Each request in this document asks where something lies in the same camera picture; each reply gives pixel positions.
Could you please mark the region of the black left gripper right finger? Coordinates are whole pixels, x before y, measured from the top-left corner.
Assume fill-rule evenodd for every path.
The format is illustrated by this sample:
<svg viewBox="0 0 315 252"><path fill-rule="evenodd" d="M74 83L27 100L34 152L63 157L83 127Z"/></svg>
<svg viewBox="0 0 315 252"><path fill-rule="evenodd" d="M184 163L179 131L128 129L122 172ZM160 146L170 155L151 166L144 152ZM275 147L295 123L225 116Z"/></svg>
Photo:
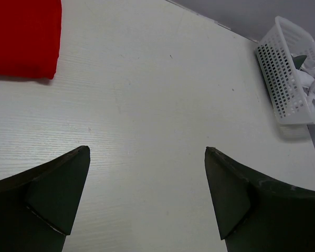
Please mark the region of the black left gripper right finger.
<svg viewBox="0 0 315 252"><path fill-rule="evenodd" d="M216 148L205 171L228 251L315 251L315 191L238 163Z"/></svg>

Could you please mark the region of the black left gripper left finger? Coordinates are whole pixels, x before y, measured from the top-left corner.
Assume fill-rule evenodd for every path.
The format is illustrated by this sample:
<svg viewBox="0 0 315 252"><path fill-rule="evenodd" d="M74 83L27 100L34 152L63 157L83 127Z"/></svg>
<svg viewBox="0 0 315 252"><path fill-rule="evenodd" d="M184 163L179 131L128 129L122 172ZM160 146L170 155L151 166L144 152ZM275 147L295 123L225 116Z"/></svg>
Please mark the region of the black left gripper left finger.
<svg viewBox="0 0 315 252"><path fill-rule="evenodd" d="M0 180L0 251L62 251L90 166L76 149Z"/></svg>

